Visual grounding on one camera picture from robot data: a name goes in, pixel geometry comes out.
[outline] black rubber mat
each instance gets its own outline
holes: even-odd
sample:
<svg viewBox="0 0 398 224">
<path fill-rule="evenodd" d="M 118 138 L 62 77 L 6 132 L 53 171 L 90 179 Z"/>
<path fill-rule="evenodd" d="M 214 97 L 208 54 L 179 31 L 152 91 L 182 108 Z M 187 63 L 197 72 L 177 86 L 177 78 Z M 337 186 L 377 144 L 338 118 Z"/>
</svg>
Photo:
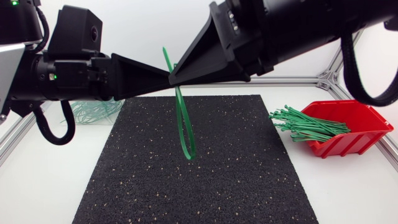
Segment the black rubber mat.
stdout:
<svg viewBox="0 0 398 224">
<path fill-rule="evenodd" d="M 185 102 L 197 158 L 183 155 L 174 97 L 127 100 L 74 223 L 317 223 L 260 96 Z"/>
</svg>

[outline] red plastic bin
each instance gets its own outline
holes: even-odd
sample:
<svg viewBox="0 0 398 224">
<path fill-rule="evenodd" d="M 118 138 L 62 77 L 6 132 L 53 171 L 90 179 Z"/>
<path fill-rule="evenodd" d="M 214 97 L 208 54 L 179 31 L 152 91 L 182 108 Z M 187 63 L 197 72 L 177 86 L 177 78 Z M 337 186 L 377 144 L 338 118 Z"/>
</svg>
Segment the red plastic bin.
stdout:
<svg viewBox="0 0 398 224">
<path fill-rule="evenodd" d="M 344 122 L 351 130 L 348 134 L 339 134 L 326 142 L 307 141 L 313 153 L 322 158 L 350 153 L 362 155 L 380 138 L 394 130 L 371 106 L 356 100 L 316 101 L 302 112 L 314 118 Z"/>
</svg>

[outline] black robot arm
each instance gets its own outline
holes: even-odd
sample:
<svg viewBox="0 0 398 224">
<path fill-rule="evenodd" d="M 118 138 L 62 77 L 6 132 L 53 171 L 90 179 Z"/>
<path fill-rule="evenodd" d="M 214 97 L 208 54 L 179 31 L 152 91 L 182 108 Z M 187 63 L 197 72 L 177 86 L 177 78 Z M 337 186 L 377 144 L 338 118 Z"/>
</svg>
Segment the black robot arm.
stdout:
<svg viewBox="0 0 398 224">
<path fill-rule="evenodd" d="M 43 101 L 62 101 L 71 126 L 68 100 L 121 100 L 175 85 L 248 82 L 253 74 L 270 72 L 274 65 L 340 37 L 345 80 L 351 94 L 377 106 L 398 98 L 398 78 L 378 98 L 367 95 L 359 79 L 351 40 L 353 32 L 382 21 L 386 29 L 398 30 L 396 0 L 213 2 L 208 22 L 169 76 L 166 71 L 120 55 L 102 54 L 102 22 L 89 10 L 77 7 L 65 6 L 59 12 L 48 50 L 37 54 L 32 44 L 42 37 L 35 15 L 36 11 L 40 13 L 40 1 L 18 2 L 19 6 L 10 7 L 8 0 L 0 0 L 0 18 L 15 17 L 20 24 L 0 26 L 0 44 L 24 42 L 27 46 L 0 112 L 3 115 L 14 110 L 25 116 L 34 111 L 40 130 L 54 144 L 66 144 L 74 129 L 61 139 L 52 136 L 40 114 Z"/>
<path fill-rule="evenodd" d="M 170 76 L 172 85 L 250 81 L 253 74 L 342 38 L 345 80 L 360 102 L 386 106 L 398 98 L 398 74 L 371 98 L 359 79 L 351 34 L 385 21 L 398 30 L 396 0 L 226 0 L 210 17 Z"/>
</svg>

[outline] screw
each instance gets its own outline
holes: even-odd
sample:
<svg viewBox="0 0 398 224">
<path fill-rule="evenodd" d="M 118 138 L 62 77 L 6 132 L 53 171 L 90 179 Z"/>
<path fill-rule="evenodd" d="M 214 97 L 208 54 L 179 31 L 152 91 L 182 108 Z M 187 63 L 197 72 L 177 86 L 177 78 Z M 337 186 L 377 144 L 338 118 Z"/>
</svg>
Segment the screw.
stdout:
<svg viewBox="0 0 398 224">
<path fill-rule="evenodd" d="M 4 114 L 0 114 L 0 121 L 5 121 L 7 119 L 7 116 Z"/>
</svg>

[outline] black cable sleeve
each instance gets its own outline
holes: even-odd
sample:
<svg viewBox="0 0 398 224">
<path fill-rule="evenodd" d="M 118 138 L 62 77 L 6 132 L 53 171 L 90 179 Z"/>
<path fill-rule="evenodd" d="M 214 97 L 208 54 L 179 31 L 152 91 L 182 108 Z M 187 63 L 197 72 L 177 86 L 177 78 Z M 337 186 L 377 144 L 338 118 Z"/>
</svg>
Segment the black cable sleeve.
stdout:
<svg viewBox="0 0 398 224">
<path fill-rule="evenodd" d="M 75 117 L 73 115 L 72 108 L 69 105 L 69 101 L 67 100 L 61 101 L 61 106 L 62 106 L 63 115 L 65 116 L 65 119 L 68 124 L 67 133 L 62 138 L 58 138 L 53 135 L 53 133 L 50 130 L 49 124 L 45 119 L 43 111 L 40 107 L 38 107 L 36 110 L 33 111 L 33 113 L 36 116 L 37 125 L 40 129 L 40 132 L 43 134 L 44 138 L 47 141 L 51 142 L 52 144 L 58 146 L 62 146 L 64 144 L 69 143 L 72 140 L 73 136 L 75 135 L 75 130 L 76 130 Z"/>
<path fill-rule="evenodd" d="M 36 54 L 36 53 L 39 53 L 40 51 L 42 51 L 50 38 L 50 28 L 49 28 L 49 24 L 47 22 L 47 19 L 45 18 L 44 13 L 37 6 L 36 6 L 36 11 L 37 11 L 37 14 L 39 15 L 39 19 L 43 25 L 44 36 L 43 36 L 41 43 L 39 43 L 35 49 L 30 51 L 32 54 Z"/>
<path fill-rule="evenodd" d="M 341 50 L 344 61 L 344 79 L 349 93 L 359 102 L 372 106 L 387 106 L 398 99 L 398 71 L 388 89 L 372 98 L 366 93 L 359 77 L 356 64 L 352 33 L 348 32 L 341 37 Z"/>
</svg>

